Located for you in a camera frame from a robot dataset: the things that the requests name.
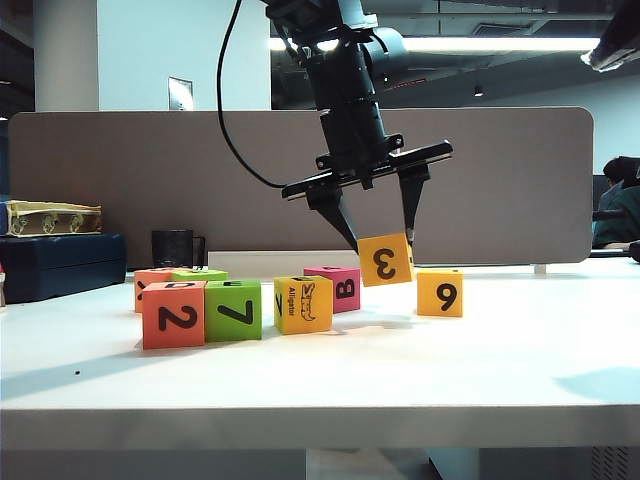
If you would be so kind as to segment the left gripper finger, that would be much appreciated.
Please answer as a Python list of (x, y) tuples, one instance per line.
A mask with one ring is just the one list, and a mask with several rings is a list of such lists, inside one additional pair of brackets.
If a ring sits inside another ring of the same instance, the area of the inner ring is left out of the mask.
[(415, 238), (415, 218), (423, 185), (430, 179), (429, 166), (425, 163), (410, 166), (399, 170), (398, 177), (402, 196), (405, 233), (408, 244), (412, 246)]
[(311, 210), (318, 212), (358, 252), (357, 236), (342, 200), (343, 192), (336, 185), (322, 185), (309, 189), (306, 199)]

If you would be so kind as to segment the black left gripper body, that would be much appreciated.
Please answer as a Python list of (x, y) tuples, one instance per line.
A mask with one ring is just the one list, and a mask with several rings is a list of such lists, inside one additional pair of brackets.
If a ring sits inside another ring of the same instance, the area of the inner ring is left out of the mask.
[(403, 137), (385, 133), (381, 113), (373, 102), (332, 108), (322, 113), (320, 120), (329, 148), (327, 154), (316, 159), (322, 172), (286, 185), (282, 190), (286, 199), (306, 196), (309, 189), (322, 185), (342, 188), (359, 183), (370, 189), (377, 178), (398, 176), (399, 170), (421, 163), (429, 166), (449, 158), (453, 152), (452, 145), (444, 140), (399, 153), (397, 150), (404, 146)]

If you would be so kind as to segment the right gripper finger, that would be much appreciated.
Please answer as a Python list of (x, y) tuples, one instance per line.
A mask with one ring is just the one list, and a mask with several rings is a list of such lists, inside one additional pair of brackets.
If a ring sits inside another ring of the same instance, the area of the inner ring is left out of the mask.
[(585, 64), (624, 64), (639, 58), (639, 5), (623, 4), (595, 48), (581, 56)]
[(614, 70), (639, 58), (639, 29), (608, 29), (597, 46), (587, 53), (593, 70)]

